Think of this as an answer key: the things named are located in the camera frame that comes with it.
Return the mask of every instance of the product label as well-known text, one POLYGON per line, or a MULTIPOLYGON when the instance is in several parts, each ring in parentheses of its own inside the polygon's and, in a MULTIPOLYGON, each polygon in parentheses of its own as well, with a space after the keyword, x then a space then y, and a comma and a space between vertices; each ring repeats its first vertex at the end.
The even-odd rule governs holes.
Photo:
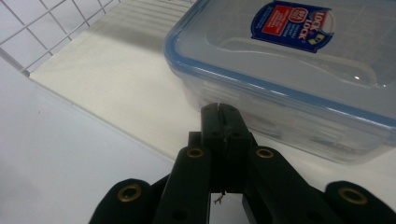
POLYGON ((316 53, 332 39, 331 9, 274 1, 251 23, 253 39, 316 53))

